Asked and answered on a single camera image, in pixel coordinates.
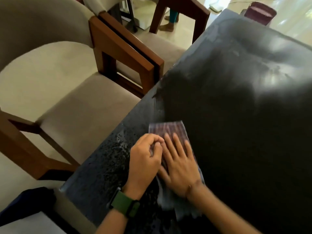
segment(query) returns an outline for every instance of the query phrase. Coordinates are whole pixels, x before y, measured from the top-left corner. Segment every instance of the wristwatch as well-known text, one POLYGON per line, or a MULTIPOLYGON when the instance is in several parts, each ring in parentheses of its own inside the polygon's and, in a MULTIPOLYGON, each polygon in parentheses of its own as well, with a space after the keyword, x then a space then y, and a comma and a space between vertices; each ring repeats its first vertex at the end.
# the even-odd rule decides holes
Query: wristwatch
POLYGON ((140 202, 126 196, 121 192, 121 187, 118 187, 106 207, 110 209, 114 208, 127 218, 130 218, 136 215, 140 207, 140 202))

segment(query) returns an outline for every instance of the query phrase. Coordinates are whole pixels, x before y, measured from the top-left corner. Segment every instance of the black table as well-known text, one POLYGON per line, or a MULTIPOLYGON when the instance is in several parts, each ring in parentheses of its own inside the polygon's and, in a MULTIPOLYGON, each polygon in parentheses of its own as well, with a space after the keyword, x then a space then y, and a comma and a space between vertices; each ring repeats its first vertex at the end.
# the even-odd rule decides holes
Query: black table
MULTIPOLYGON (((99 225, 130 148, 149 123, 178 120, 229 207, 263 233, 311 233, 311 47, 224 10, 61 190, 99 225)), ((153 181, 127 233, 216 232, 204 217, 177 224, 157 194, 153 181)))

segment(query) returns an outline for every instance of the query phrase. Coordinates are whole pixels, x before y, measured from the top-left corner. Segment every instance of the cable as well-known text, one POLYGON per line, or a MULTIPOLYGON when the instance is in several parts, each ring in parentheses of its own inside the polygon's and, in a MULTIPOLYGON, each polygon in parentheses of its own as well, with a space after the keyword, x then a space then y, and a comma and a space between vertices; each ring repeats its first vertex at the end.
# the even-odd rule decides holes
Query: cable
POLYGON ((234 2, 230 2, 230 4, 233 4, 233 3, 252 3, 254 1, 234 1, 234 2))

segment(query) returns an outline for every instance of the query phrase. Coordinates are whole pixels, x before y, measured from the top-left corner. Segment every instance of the foot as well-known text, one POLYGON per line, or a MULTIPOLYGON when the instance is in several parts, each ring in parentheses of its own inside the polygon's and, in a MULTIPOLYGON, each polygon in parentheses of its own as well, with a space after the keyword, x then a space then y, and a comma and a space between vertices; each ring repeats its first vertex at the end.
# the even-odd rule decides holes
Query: foot
MULTIPOLYGON (((165 20, 169 21, 170 16, 169 15, 165 16, 165 20)), ((179 22, 179 14, 177 15, 177 18, 176 18, 176 23, 178 23, 178 22, 179 22)))
POLYGON ((174 23, 168 23, 166 25, 161 25, 158 28, 160 31, 173 32, 174 31, 174 23))

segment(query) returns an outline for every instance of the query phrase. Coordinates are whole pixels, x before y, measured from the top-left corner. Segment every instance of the wet table surface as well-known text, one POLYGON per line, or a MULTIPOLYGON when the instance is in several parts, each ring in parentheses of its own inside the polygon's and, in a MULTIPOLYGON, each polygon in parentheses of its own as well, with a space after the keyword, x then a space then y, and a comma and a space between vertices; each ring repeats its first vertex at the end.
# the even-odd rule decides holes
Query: wet table surface
MULTIPOLYGON (((312 48, 229 10, 63 185, 95 225, 151 122, 182 120, 207 186, 263 233, 312 230, 312 48)), ((217 233, 177 223, 154 180, 126 233, 217 233)))

